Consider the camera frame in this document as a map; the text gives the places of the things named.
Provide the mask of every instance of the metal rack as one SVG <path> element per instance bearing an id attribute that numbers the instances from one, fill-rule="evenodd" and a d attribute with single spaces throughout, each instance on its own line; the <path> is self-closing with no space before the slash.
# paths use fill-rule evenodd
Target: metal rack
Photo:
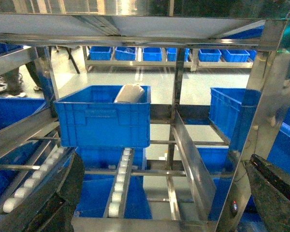
<path id="1" fill-rule="evenodd" d="M 172 176 L 186 175 L 198 212 L 198 218 L 196 220 L 199 222 L 139 221 L 120 218 L 73 218 L 72 225 L 76 232 L 92 231 L 92 228 L 99 229 L 100 231 L 235 231 L 251 195 L 249 181 L 245 171 L 245 161 L 249 160 L 253 153 L 267 158 L 290 105 L 290 2 L 284 2 L 282 7 L 281 5 L 278 6 L 275 1 L 268 1 L 265 5 L 263 3 L 261 4 L 260 1 L 255 1 L 255 4 L 251 4 L 251 1 L 241 1 L 241 4 L 239 2 L 228 3 L 228 7 L 230 8 L 228 11 L 224 11 L 223 9 L 226 6 L 220 3 L 209 8 L 211 9 L 210 11 L 206 11 L 208 6 L 203 1 L 198 1 L 198 4 L 193 5 L 186 2 L 181 7 L 178 6 L 177 1 L 173 0 L 165 1 L 165 4 L 162 3 L 161 5 L 155 5 L 157 3 L 153 3 L 152 1 L 128 1 L 127 3 L 122 3 L 115 0 L 113 4 L 109 2 L 106 4 L 106 2 L 101 1 L 103 4 L 98 4 L 97 7 L 101 16 L 91 15 L 93 13 L 90 10 L 88 1 L 83 1 L 83 10 L 80 10 L 81 4 L 76 9 L 75 3 L 72 0 L 59 1 L 57 7 L 50 2 L 48 4 L 45 4 L 44 1 L 33 2 L 35 2 L 33 5 L 27 5 L 25 2 L 22 2 L 25 8 L 16 7 L 16 13 L 24 14 L 22 15 L 23 18 L 27 17 L 27 14 L 33 14 L 30 15 L 33 18 L 41 15 L 46 18 L 52 17 L 51 14 L 60 14 L 58 18 L 62 17 L 63 20 L 66 19 L 65 17 L 67 15 L 88 14 L 86 15 L 87 19 L 90 19 L 90 17 L 95 20 L 100 18 L 101 20 L 99 22 L 104 23 L 105 20 L 108 23 L 112 21 L 108 17 L 113 17 L 113 20 L 116 20 L 121 15 L 131 15 L 132 19 L 134 16 L 146 15 L 156 17 L 157 20 L 160 18 L 159 16 L 173 18 L 174 15 L 184 17 L 245 18 L 251 19 L 252 22 L 255 22 L 255 18 L 266 19 L 263 34 L 260 39 L 256 40 L 229 39 L 226 41 L 219 39 L 219 35 L 222 32 L 216 32 L 216 35 L 198 39 L 122 36 L 117 33 L 110 35 L 114 30 L 106 31 L 104 29 L 105 27 L 101 25 L 99 25 L 99 28 L 104 32 L 103 35 L 95 36 L 66 34 L 42 35 L 43 30 L 35 34 L 0 34 L 0 42 L 45 46 L 57 44 L 100 45 L 100 42 L 113 46 L 116 42 L 124 44 L 125 46 L 138 46 L 138 43 L 147 43 L 146 46 L 166 47 L 169 46 L 169 43 L 174 43 L 172 46 L 179 49 L 175 66 L 172 104 L 151 105 L 151 123 L 171 125 L 168 141 L 153 141 L 153 144 L 169 145 L 167 161 L 149 160 L 150 165 L 148 170 L 131 172 L 131 175 L 167 176 L 169 202 L 172 209 L 172 219 L 174 220 L 179 220 L 180 214 L 178 212 Z M 4 6 L 1 7 L 3 9 L 0 10 L 0 13 L 8 12 L 15 14 L 15 12 L 4 9 Z M 9 14 L 2 14 L 0 17 L 8 19 Z M 255 49 L 258 51 L 251 70 L 247 89 L 258 91 L 260 93 L 260 99 L 257 103 L 258 107 L 254 113 L 254 117 L 251 117 L 253 118 L 252 121 L 247 121 L 245 117 L 239 117 L 236 122 L 228 152 L 228 158 L 232 161 L 233 170 L 228 173 L 222 172 L 220 176 L 221 181 L 229 180 L 230 182 L 230 187 L 227 192 L 221 189 L 221 184 L 218 185 L 217 189 L 215 188 L 211 176 L 195 147 L 195 144 L 198 144 L 199 141 L 192 141 L 184 124 L 186 119 L 206 120 L 208 107 L 180 105 L 181 86 L 185 66 L 185 47 L 197 49 L 204 47 L 204 45 L 206 48 Z M 0 158 L 29 139 L 47 140 L 47 137 L 41 137 L 58 126 L 56 112 L 54 111 L 52 103 L 58 95 L 55 94 L 56 87 L 52 84 L 52 81 L 54 83 L 54 78 L 49 54 L 46 48 L 37 49 L 37 54 L 40 58 L 36 60 L 36 64 L 49 108 L 6 128 L 4 131 L 0 131 Z M 248 94 L 246 93 L 240 114 L 243 113 L 244 107 L 249 105 L 247 100 Z M 271 125 L 268 120 L 268 117 L 272 115 L 275 116 L 275 125 Z M 242 123 L 251 124 L 250 130 L 241 131 Z M 245 135 L 244 141 L 237 140 L 239 134 Z M 175 144 L 177 144 L 179 149 L 182 163 L 173 160 Z M 110 172 L 110 170 L 96 170 L 91 174 L 110 174 Z M 217 196 L 220 194 L 225 198 L 223 204 L 217 202 Z M 236 215 L 230 213 L 230 204 L 234 201 L 238 205 Z"/>

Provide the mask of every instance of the metal sheet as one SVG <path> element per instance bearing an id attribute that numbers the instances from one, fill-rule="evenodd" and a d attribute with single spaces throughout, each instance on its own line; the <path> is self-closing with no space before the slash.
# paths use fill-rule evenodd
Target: metal sheet
<path id="1" fill-rule="evenodd" d="M 56 118 L 51 117 L 50 109 L 47 108 L 0 130 L 0 158 L 36 134 L 47 135 L 54 128 L 46 126 L 54 121 Z"/>
<path id="2" fill-rule="evenodd" d="M 0 75 L 27 64 L 37 58 L 38 53 L 34 47 L 25 47 L 22 50 L 8 52 L 5 55 L 0 56 Z"/>
<path id="3" fill-rule="evenodd" d="M 246 115 L 246 118 L 239 117 L 236 123 L 236 130 L 229 150 L 229 154 L 231 152 L 235 154 L 233 156 L 234 173 L 231 186 L 227 189 L 229 192 L 219 217 L 217 231 L 233 231 L 236 229 L 251 194 L 243 162 L 249 160 L 252 154 L 267 158 L 290 105 L 290 22 L 286 29 L 285 25 L 286 22 L 280 21 L 265 24 L 261 40 L 276 40 L 277 46 L 279 43 L 280 45 L 277 52 L 273 51 L 268 54 L 267 59 L 259 61 L 259 64 L 263 65 L 256 70 L 260 72 L 255 72 L 255 66 L 253 66 L 242 108 L 248 105 L 248 102 L 251 102 L 248 97 L 249 92 L 259 92 L 260 97 L 255 99 L 258 104 L 256 112 L 252 115 Z M 284 29 L 285 32 L 281 39 L 277 35 Z M 257 60 L 264 57 L 264 53 L 257 54 Z M 252 121 L 245 142 L 234 140 L 239 129 L 237 127 L 241 121 L 245 121 L 245 123 Z M 237 201 L 238 204 L 238 213 L 235 217 L 230 212 L 232 201 Z"/>
<path id="4" fill-rule="evenodd" d="M 75 232 L 207 232 L 206 222 L 73 217 Z"/>
<path id="5" fill-rule="evenodd" d="M 176 16 L 281 19 L 290 11 L 290 1 L 58 0 L 46 3 L 45 0 L 14 0 L 13 4 L 0 1 L 0 13 L 18 14 L 168 16 L 172 15 L 170 7 L 174 7 L 173 15 Z"/>
<path id="6" fill-rule="evenodd" d="M 175 126 L 171 127 L 197 206 L 198 220 L 206 220 L 214 199 L 215 184 L 178 112 L 175 114 Z"/>

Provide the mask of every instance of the white roll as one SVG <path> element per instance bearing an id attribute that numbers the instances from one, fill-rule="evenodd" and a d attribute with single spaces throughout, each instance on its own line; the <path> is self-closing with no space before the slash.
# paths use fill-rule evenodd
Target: white roll
<path id="1" fill-rule="evenodd" d="M 43 179 L 45 176 L 46 176 L 46 172 L 44 171 L 35 171 L 33 174 L 32 174 L 32 178 L 33 179 Z"/>
<path id="2" fill-rule="evenodd" d="M 15 198 L 26 198 L 31 193 L 30 188 L 20 187 L 18 190 L 15 191 L 14 197 Z"/>
<path id="3" fill-rule="evenodd" d="M 39 179 L 29 178 L 25 181 L 24 187 L 25 188 L 34 188 L 39 184 Z"/>
<path id="4" fill-rule="evenodd" d="M 40 166 L 39 171 L 49 172 L 51 169 L 52 169 L 52 165 L 50 165 L 50 164 L 42 164 Z"/>
<path id="5" fill-rule="evenodd" d="M 120 167 L 118 168 L 118 174 L 126 174 L 127 167 Z"/>
<path id="6" fill-rule="evenodd" d="M 108 217 L 117 218 L 119 215 L 119 205 L 118 202 L 111 202 L 108 208 Z"/>
<path id="7" fill-rule="evenodd" d="M 45 161 L 46 164 L 54 165 L 56 162 L 56 159 L 54 158 L 49 158 Z"/>
<path id="8" fill-rule="evenodd" d="M 117 182 L 124 182 L 125 181 L 125 175 L 123 175 L 123 174 L 118 174 L 117 175 L 117 179 L 116 179 L 116 181 Z"/>
<path id="9" fill-rule="evenodd" d="M 121 201 L 122 192 L 113 192 L 112 194 L 112 202 L 120 202 Z"/>
<path id="10" fill-rule="evenodd" d="M 126 161 L 126 160 L 123 160 L 120 162 L 121 167 L 127 167 L 127 165 L 128 165 L 128 161 Z"/>
<path id="11" fill-rule="evenodd" d="M 128 155 L 130 155 L 130 151 L 124 150 L 124 156 L 128 156 Z"/>
<path id="12" fill-rule="evenodd" d="M 9 198 L 5 201 L 3 205 L 3 211 L 5 213 L 10 213 L 13 209 L 18 207 L 22 203 L 23 199 L 21 198 Z"/>
<path id="13" fill-rule="evenodd" d="M 122 192 L 124 190 L 124 183 L 122 182 L 115 183 L 114 190 L 115 192 Z"/>
<path id="14" fill-rule="evenodd" d="M 128 161 L 129 160 L 129 156 L 122 156 L 121 160 L 122 161 Z"/>

